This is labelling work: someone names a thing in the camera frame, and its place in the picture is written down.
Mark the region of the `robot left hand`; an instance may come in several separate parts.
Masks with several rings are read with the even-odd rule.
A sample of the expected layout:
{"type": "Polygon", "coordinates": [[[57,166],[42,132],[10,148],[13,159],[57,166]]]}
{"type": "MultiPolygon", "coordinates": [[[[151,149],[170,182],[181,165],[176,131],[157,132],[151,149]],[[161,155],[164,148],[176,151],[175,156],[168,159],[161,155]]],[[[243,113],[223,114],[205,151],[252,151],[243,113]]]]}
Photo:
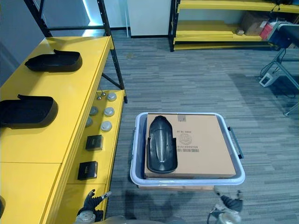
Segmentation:
{"type": "Polygon", "coordinates": [[[92,189],[86,196],[84,201],[84,208],[87,210],[95,210],[95,208],[105,199],[110,197],[111,191],[108,191],[101,196],[95,196],[95,189],[92,189]]]}

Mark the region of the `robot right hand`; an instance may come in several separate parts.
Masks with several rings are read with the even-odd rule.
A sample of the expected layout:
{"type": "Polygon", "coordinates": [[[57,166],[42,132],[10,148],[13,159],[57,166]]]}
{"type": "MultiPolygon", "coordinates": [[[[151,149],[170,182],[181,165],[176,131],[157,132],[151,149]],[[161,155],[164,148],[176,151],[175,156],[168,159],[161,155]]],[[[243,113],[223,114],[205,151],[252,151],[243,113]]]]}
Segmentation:
{"type": "Polygon", "coordinates": [[[227,209],[234,210],[236,212],[241,212],[243,209],[243,192],[238,190],[237,191],[237,198],[233,199],[221,193],[221,191],[214,187],[214,192],[217,196],[220,197],[223,204],[227,209]]]}

